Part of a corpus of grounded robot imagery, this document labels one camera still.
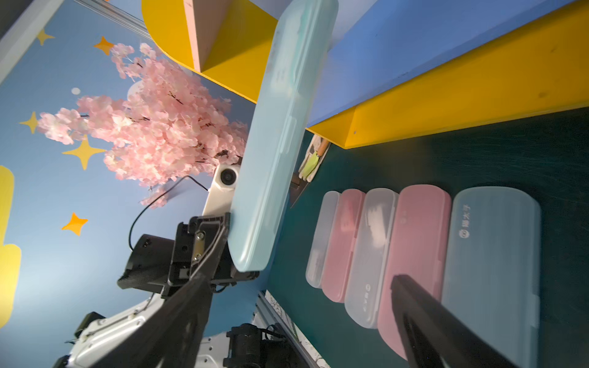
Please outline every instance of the yellow cloud shape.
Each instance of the yellow cloud shape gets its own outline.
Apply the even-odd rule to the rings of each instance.
[[[13,193],[14,176],[0,166],[0,329],[10,319],[21,269],[21,249],[14,244],[4,245]]]

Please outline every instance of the green tabletop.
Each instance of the green tabletop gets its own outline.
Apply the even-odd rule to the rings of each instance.
[[[305,149],[311,138],[307,132]],[[332,368],[407,367],[377,330],[307,284],[325,192],[433,184],[521,189],[542,208],[540,367],[589,366],[589,108],[342,150],[286,211],[268,289]]]

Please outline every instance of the yellow star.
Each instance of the yellow star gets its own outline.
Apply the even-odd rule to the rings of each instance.
[[[19,124],[28,125],[31,129],[31,134],[35,134],[35,129],[37,128],[37,115],[35,114],[35,111],[33,111],[29,120],[21,121]]]
[[[86,168],[88,167],[88,160],[90,159],[90,157],[96,153],[100,153],[100,152],[104,152],[104,151],[106,151],[106,150],[101,150],[100,148],[90,147],[90,145],[88,143],[88,136],[85,135],[84,140],[82,141],[82,144],[80,144],[80,146],[78,148],[76,148],[75,150],[63,152],[63,154],[78,156],[78,158],[82,162],[82,168],[84,170],[86,170]]]
[[[106,40],[106,38],[104,38],[104,36],[102,36],[102,40],[100,41],[99,44],[95,44],[94,47],[99,48],[100,50],[102,50],[105,54],[110,53],[110,49],[114,46],[114,44],[108,42]]]
[[[39,40],[39,43],[41,44],[41,46],[43,46],[43,44],[45,43],[46,39],[50,39],[50,38],[55,38],[53,36],[49,36],[48,34],[45,33],[45,28],[43,28],[41,30],[41,32],[39,32],[39,34],[37,35],[37,39]]]
[[[82,226],[84,226],[84,224],[87,222],[88,220],[86,220],[85,218],[78,218],[78,216],[76,216],[74,212],[72,213],[72,219],[70,220],[70,222],[66,226],[63,226],[61,229],[71,230],[74,232],[74,234],[80,236],[80,232],[82,232]]]

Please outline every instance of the transparent plastic case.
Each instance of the transparent plastic case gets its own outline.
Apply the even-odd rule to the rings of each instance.
[[[270,259],[336,16],[337,0],[293,0],[276,26],[231,204],[228,243],[239,271],[260,271]]]
[[[378,332],[404,359],[407,358],[391,300],[393,276],[411,276],[440,300],[451,207],[450,195],[434,185],[411,185],[399,194],[380,297]]]
[[[375,329],[399,194],[386,188],[366,193],[346,289],[346,311],[360,326]]]
[[[319,218],[317,219],[311,252],[309,253],[309,261],[307,262],[307,271],[305,272],[307,282],[312,287],[321,287],[323,265],[325,264],[325,255],[327,254],[327,246],[329,245],[329,237],[331,236],[338,202],[339,193],[336,191],[325,193],[321,202]]]
[[[366,194],[358,189],[348,189],[340,195],[337,204],[321,278],[323,294],[337,303],[343,303],[346,296],[348,275],[365,196]]]
[[[522,368],[537,366],[540,206],[507,187],[461,191],[452,208],[442,305]]]

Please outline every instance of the pink flower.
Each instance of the pink flower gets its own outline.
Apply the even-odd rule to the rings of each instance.
[[[111,142],[104,156],[107,168],[117,179],[147,187],[189,174],[212,174],[221,163],[238,162],[247,127],[225,116],[230,101],[212,98],[198,75],[157,58],[149,45],[142,44],[140,51],[144,58],[131,58],[134,49],[123,44],[111,50],[121,78],[141,80],[128,100],[84,96],[77,110],[41,114],[39,131],[64,144],[84,134]],[[157,206],[165,203],[162,198]]]
[[[142,205],[148,205],[149,203],[153,202],[157,197],[162,195],[165,192],[162,186],[159,186],[156,190],[151,192],[151,195],[141,201]],[[150,208],[158,208],[163,207],[166,203],[168,203],[168,195],[162,196],[160,199],[155,201]]]

